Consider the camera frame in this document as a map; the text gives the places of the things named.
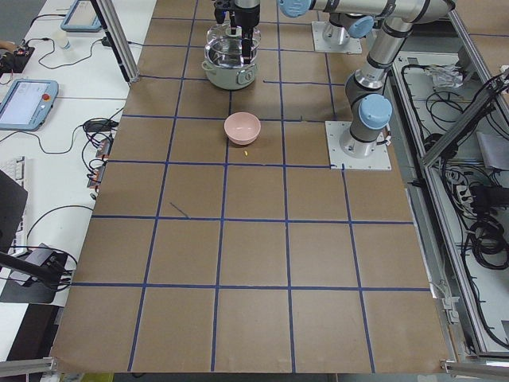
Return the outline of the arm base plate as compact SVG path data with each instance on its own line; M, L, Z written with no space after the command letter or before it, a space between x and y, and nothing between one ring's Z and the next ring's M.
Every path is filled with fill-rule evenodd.
M348 55L362 53L360 39L351 37L343 27L334 26L328 21L313 21L311 28L315 52Z
M356 141L349 121L326 121L330 167L333 170L391 171L392 166L383 132L374 142Z

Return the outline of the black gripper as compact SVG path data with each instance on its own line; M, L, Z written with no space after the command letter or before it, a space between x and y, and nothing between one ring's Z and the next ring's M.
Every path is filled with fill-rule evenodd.
M242 55L250 64L253 60L253 33L260 19L259 0L234 0L235 22L242 29Z

